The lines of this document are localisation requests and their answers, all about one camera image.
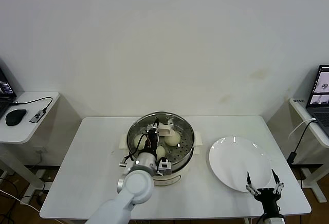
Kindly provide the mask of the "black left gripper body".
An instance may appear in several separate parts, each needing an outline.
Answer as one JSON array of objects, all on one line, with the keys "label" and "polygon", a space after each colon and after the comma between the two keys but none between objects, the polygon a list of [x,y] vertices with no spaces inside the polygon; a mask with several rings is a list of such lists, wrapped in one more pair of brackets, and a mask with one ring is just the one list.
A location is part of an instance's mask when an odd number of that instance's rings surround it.
[{"label": "black left gripper body", "polygon": [[158,142],[159,142],[159,135],[158,135],[158,131],[155,132],[153,131],[152,134],[150,134],[149,136],[146,135],[147,141],[145,142],[145,149],[156,155],[156,150],[158,147]]}]

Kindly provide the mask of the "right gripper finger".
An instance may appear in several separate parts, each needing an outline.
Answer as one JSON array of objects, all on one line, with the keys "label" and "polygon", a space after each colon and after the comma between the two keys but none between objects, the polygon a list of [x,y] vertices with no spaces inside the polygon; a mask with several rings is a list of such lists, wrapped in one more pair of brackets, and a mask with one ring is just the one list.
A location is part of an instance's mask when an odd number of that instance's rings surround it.
[{"label": "right gripper finger", "polygon": [[249,172],[247,172],[247,184],[246,184],[246,189],[248,190],[248,192],[253,195],[253,196],[258,196],[259,191],[258,189],[256,189],[251,182],[251,178],[250,178],[250,174]]},{"label": "right gripper finger", "polygon": [[275,171],[272,169],[272,175],[275,180],[276,186],[273,190],[273,193],[276,195],[280,195],[282,192],[282,189],[284,187],[284,183],[280,181],[279,176],[275,173]]}]

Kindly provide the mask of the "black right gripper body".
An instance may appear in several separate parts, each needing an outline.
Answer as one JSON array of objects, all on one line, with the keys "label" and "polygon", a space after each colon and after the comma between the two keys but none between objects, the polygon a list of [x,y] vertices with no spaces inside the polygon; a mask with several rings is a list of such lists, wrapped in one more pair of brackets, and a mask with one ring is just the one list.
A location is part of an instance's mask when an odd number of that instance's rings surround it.
[{"label": "black right gripper body", "polygon": [[254,196],[255,200],[262,204],[264,217],[275,218],[279,217],[279,209],[277,201],[279,200],[279,194],[274,188],[259,188],[257,189],[257,195]]}]

